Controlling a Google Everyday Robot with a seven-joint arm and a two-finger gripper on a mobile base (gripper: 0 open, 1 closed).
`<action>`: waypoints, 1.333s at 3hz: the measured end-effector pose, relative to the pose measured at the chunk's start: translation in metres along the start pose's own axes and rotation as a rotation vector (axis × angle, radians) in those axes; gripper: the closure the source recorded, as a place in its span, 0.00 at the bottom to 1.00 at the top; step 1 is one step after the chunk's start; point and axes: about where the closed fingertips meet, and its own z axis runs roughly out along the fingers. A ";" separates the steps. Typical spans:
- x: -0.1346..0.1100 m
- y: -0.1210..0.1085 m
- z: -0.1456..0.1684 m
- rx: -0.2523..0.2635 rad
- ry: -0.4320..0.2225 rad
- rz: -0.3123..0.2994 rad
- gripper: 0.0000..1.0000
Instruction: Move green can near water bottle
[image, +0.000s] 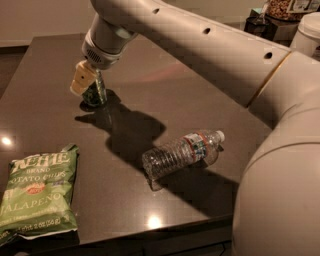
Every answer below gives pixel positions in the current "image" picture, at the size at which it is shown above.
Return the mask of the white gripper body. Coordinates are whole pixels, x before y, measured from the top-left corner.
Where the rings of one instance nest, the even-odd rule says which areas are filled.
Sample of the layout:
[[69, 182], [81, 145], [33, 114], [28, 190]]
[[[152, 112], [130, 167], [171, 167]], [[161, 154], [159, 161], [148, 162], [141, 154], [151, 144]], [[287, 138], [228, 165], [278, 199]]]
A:
[[82, 44], [82, 53], [93, 67], [106, 70], [120, 60], [127, 44], [136, 36], [96, 14]]

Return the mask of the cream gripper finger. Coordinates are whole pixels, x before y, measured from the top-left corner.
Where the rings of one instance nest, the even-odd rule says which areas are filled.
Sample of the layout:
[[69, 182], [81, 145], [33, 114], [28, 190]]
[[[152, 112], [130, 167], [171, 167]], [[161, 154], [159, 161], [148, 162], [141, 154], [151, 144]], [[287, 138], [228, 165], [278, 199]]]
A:
[[87, 60], [80, 61], [76, 65], [70, 91], [81, 96], [95, 82], [96, 78], [95, 68]]

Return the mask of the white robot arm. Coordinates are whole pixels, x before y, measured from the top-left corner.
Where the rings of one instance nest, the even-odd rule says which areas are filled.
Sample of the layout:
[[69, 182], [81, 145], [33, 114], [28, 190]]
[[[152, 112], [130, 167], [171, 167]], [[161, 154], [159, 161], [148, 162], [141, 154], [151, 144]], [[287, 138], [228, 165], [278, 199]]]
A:
[[141, 34], [272, 127], [238, 188], [232, 256], [320, 256], [318, 61], [163, 0], [90, 1], [89, 70]]

